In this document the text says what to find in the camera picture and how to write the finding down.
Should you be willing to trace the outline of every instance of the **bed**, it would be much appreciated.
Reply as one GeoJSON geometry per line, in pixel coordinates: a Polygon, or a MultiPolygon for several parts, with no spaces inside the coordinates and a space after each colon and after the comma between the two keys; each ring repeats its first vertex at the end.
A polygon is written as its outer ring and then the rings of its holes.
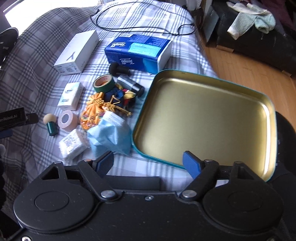
{"type": "MultiPolygon", "coordinates": [[[[180,25],[193,22],[189,12],[180,6],[152,0],[145,0],[150,4],[117,0],[89,8],[58,8],[47,12],[32,23],[19,37],[6,59],[0,72],[0,112],[24,107],[26,113],[34,112],[39,116],[38,124],[16,127],[12,137],[0,140],[0,144],[6,148],[2,161],[6,167],[4,189],[9,201],[13,202],[27,182],[36,178],[52,162],[61,160],[58,142],[67,132],[60,130],[57,136],[49,136],[42,118],[47,113],[59,116],[62,110],[57,108],[57,103],[65,85],[70,82],[80,81],[84,86],[76,113],[82,112],[88,96],[94,93],[93,81],[98,76],[108,73],[109,63],[104,48],[120,35],[118,32],[96,27],[91,22],[90,15],[95,14],[98,9],[103,11],[111,5],[125,2],[127,4],[112,7],[104,12],[99,21],[100,25],[112,28],[149,26],[143,28],[144,31],[153,30],[152,27],[161,27],[176,33],[180,25]],[[76,33],[93,29],[98,33],[99,44],[83,73],[59,76],[53,65],[65,46],[76,33]]],[[[191,31],[192,26],[189,25],[180,29],[181,33],[191,31]]],[[[184,36],[144,34],[173,41],[171,57],[165,68],[216,77],[202,52],[198,33],[184,36]]],[[[146,92],[153,78],[153,74],[140,71],[135,71],[133,75],[133,80],[143,85],[146,92]]],[[[131,128],[135,124],[144,96],[145,94],[137,99],[132,117],[127,118],[131,128]]],[[[90,155],[91,153],[86,151],[75,160],[64,164],[76,164],[90,155]]],[[[192,180],[185,170],[145,159],[134,149],[131,149],[129,156],[115,155],[114,166],[109,175],[160,176],[163,190],[181,190],[192,180]]]]}

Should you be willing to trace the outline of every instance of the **roll of tape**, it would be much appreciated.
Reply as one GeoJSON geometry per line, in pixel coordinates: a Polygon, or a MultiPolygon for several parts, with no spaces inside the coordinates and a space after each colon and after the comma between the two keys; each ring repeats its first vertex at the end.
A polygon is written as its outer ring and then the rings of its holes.
{"type": "Polygon", "coordinates": [[[108,92],[115,86],[115,82],[113,80],[112,75],[105,74],[97,78],[94,83],[93,87],[97,93],[100,92],[108,92]]]}
{"type": "Polygon", "coordinates": [[[59,116],[57,124],[63,130],[71,132],[78,124],[78,117],[71,110],[64,110],[59,116]]]}

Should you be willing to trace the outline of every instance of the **small white box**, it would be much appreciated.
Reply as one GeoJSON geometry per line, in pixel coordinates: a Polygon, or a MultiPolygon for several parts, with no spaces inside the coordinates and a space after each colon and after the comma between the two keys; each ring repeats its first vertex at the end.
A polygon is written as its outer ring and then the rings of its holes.
{"type": "Polygon", "coordinates": [[[61,75],[82,73],[99,42],[96,30],[76,34],[54,64],[61,75]]]}
{"type": "Polygon", "coordinates": [[[76,110],[82,90],[80,82],[67,83],[57,106],[61,110],[76,110]]]}

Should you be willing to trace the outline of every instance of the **blue tissue package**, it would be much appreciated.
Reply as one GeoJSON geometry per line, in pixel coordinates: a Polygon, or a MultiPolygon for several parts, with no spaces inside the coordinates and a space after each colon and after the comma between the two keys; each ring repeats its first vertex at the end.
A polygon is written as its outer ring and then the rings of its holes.
{"type": "Polygon", "coordinates": [[[163,70],[171,50],[171,40],[123,33],[105,48],[105,54],[109,63],[157,74],[163,70]]]}

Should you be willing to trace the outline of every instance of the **wooden floor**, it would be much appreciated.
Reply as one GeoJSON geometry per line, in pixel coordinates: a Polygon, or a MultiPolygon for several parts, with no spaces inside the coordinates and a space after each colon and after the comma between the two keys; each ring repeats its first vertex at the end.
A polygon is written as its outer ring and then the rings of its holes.
{"type": "Polygon", "coordinates": [[[279,70],[252,58],[215,47],[205,47],[219,78],[260,91],[273,101],[276,111],[296,129],[296,83],[279,70]]]}

